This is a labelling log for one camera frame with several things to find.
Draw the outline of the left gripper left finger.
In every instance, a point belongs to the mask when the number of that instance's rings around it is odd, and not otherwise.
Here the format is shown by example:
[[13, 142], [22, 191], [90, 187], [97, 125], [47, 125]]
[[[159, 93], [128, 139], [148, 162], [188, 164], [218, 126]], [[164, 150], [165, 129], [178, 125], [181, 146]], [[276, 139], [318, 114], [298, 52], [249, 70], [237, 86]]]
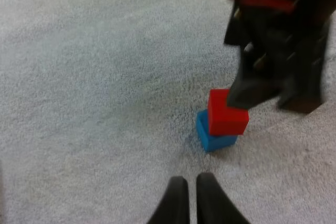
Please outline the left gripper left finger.
[[190, 223], [190, 201], [187, 180], [182, 176], [169, 179], [166, 190], [147, 223]]

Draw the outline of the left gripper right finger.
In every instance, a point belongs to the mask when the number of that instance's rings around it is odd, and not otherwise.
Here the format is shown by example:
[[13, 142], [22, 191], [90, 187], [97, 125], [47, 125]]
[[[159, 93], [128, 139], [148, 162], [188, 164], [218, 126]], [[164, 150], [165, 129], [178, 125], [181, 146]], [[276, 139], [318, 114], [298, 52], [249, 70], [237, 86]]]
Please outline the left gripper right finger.
[[196, 178], [198, 223], [249, 224], [221, 188], [212, 173], [200, 173]]

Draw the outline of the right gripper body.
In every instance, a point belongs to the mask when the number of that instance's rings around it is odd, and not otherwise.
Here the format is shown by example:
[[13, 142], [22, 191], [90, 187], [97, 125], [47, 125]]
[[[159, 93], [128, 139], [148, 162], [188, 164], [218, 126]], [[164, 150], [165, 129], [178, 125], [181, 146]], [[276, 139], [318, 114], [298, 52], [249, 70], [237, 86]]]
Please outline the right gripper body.
[[319, 79], [335, 0], [233, 0], [225, 42], [241, 48], [237, 79]]

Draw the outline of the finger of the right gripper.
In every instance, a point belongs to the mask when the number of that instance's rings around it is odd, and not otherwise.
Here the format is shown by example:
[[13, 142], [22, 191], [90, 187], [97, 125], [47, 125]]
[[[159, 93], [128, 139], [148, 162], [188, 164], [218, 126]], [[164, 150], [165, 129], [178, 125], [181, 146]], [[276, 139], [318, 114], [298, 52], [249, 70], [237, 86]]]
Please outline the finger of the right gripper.
[[309, 114], [323, 103], [321, 79], [330, 24], [304, 31], [296, 38], [288, 58], [289, 75], [277, 103], [279, 109]]
[[229, 89], [228, 107], [249, 110], [280, 94], [281, 85], [274, 79], [274, 63], [256, 50], [239, 50], [237, 75]]

